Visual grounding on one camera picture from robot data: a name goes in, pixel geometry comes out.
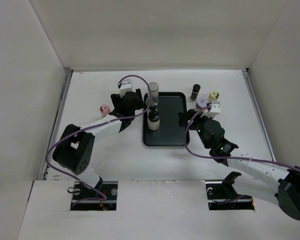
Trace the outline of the clear top pepper grinder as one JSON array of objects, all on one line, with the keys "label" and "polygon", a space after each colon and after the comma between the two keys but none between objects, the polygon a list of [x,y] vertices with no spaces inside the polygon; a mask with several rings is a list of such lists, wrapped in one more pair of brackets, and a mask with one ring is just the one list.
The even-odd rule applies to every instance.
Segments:
[{"label": "clear top pepper grinder", "polygon": [[158,106],[158,99],[156,97],[148,97],[145,100],[145,104],[147,107],[151,108],[156,108]]}]

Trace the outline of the pink cap spice bottle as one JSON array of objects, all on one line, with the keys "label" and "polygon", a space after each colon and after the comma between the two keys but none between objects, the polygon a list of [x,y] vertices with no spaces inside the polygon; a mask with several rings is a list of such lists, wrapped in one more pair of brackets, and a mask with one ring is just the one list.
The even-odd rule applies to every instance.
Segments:
[{"label": "pink cap spice bottle", "polygon": [[111,112],[110,106],[107,104],[101,105],[99,110],[101,112],[102,117],[105,117],[106,115],[108,115]]}]

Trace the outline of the silver lid grain bottle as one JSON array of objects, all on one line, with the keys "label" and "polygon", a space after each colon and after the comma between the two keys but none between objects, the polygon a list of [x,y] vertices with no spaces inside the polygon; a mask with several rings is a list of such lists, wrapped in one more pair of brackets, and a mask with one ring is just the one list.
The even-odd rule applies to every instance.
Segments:
[{"label": "silver lid grain bottle", "polygon": [[157,82],[149,82],[148,97],[158,99],[159,96],[159,84]]}]

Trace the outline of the black lid bottle front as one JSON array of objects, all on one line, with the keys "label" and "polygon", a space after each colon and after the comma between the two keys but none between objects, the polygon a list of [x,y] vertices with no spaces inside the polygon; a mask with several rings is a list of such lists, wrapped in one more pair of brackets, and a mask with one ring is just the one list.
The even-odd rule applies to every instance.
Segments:
[{"label": "black lid bottle front", "polygon": [[147,125],[151,131],[156,131],[160,127],[160,114],[156,108],[152,108],[147,113]]}]

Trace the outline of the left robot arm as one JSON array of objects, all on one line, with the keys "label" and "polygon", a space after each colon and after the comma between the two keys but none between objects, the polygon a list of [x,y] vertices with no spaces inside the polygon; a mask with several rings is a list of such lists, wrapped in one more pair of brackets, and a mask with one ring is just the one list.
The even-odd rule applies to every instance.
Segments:
[{"label": "left robot arm", "polygon": [[135,111],[143,108],[141,90],[129,90],[124,95],[110,96],[114,110],[86,126],[69,124],[62,133],[64,139],[52,154],[52,159],[86,184],[85,193],[90,199],[102,195],[102,178],[90,166],[94,143],[120,133],[135,119]]}]

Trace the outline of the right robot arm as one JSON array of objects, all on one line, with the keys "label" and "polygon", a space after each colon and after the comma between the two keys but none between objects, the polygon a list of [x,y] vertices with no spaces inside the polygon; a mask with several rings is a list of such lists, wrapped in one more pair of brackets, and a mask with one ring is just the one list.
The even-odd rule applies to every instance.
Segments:
[{"label": "right robot arm", "polygon": [[300,221],[300,167],[248,156],[232,156],[238,145],[227,140],[221,124],[205,116],[202,110],[180,112],[178,120],[179,126],[187,132],[197,132],[204,148],[209,150],[205,159],[234,169],[222,181],[221,190],[226,197],[257,197]]}]

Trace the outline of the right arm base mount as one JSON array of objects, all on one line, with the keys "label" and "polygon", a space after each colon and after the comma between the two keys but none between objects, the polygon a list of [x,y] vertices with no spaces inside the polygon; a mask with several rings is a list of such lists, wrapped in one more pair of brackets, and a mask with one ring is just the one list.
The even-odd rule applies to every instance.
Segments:
[{"label": "right arm base mount", "polygon": [[241,173],[233,171],[224,179],[205,182],[209,210],[255,210],[253,198],[248,195],[237,194],[233,188],[235,180],[241,175]]}]

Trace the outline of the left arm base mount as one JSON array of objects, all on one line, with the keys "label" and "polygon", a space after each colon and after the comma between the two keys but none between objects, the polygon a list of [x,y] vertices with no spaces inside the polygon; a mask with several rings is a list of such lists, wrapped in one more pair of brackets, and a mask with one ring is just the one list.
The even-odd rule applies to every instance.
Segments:
[{"label": "left arm base mount", "polygon": [[118,197],[118,181],[103,181],[97,184],[95,190],[82,185],[76,181],[73,186],[67,189],[71,194],[71,211],[116,211]]}]

